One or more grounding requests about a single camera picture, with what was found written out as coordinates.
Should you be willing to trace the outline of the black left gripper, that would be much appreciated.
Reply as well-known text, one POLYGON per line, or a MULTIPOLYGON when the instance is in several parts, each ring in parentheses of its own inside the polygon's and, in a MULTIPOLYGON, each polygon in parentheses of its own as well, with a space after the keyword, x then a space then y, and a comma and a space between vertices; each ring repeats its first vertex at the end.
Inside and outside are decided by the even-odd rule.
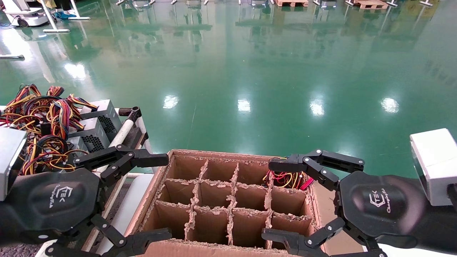
POLYGON ((1 201, 1 246, 41 244, 49 240, 77 240, 95 226, 113 246, 102 255, 51 244, 49 257, 133 257, 153 242, 171 239, 169 228, 124 237, 100 214, 100 179, 91 171, 45 172, 18 177, 1 201))

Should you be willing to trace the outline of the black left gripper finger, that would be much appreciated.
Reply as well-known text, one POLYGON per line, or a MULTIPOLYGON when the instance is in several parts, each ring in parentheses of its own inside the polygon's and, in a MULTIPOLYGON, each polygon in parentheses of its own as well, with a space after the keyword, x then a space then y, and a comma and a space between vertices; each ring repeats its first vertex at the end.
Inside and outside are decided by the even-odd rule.
POLYGON ((75 160, 76 174, 97 177, 100 187, 110 187, 134 167, 162 167, 169 164, 166 153, 149 153, 144 148, 117 145, 98 150, 75 160))

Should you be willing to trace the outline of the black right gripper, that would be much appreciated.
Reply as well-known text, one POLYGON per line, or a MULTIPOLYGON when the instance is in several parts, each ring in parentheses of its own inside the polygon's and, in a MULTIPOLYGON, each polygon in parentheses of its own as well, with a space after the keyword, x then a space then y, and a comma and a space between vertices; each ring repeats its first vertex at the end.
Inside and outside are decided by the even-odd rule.
MULTIPOLYGON (((344 218, 369 237, 411 236, 428 205, 421 183, 395 175, 369 175, 361 172, 364 164, 363 159, 316 149, 270 159, 268 174, 276 180, 284 179, 283 187, 305 190, 318 182, 335 191, 340 179, 331 169, 352 173, 340 182, 344 218)), ((288 254, 301 257, 387 257, 374 239, 362 240, 367 252, 328 255, 322 251, 321 246, 345 227, 346 221, 338 217, 309 237, 266 228, 261 237, 282 243, 288 254)))

